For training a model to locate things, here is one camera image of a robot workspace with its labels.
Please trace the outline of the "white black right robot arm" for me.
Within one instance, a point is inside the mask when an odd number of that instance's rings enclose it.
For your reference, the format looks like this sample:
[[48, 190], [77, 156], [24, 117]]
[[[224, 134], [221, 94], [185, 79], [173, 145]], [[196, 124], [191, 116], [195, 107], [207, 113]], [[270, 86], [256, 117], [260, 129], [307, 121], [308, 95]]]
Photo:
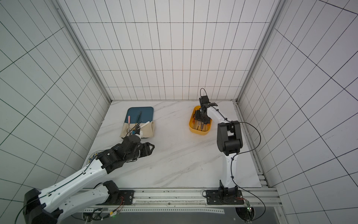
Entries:
[[241, 125], [238, 121], [229, 120], [218, 109], [216, 103], [200, 101], [200, 109], [194, 113], [194, 119], [201, 126], [217, 124], [217, 147], [223, 153], [223, 176], [218, 189], [204, 190], [202, 195], [208, 205], [243, 205], [245, 199], [235, 183], [237, 155], [243, 147]]

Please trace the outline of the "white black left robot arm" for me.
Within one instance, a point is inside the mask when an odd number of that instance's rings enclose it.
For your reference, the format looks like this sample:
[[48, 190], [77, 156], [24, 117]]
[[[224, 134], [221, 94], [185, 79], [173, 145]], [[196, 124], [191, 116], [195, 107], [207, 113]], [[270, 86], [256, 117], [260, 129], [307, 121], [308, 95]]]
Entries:
[[120, 190], [113, 181], [80, 193], [89, 184], [97, 183], [102, 177], [125, 163], [150, 156], [155, 146], [142, 143], [137, 135], [130, 135], [110, 149], [95, 156], [84, 168], [66, 179], [42, 190], [32, 189], [24, 196], [22, 213], [27, 224], [56, 224], [81, 210], [93, 205], [130, 205], [131, 196]]

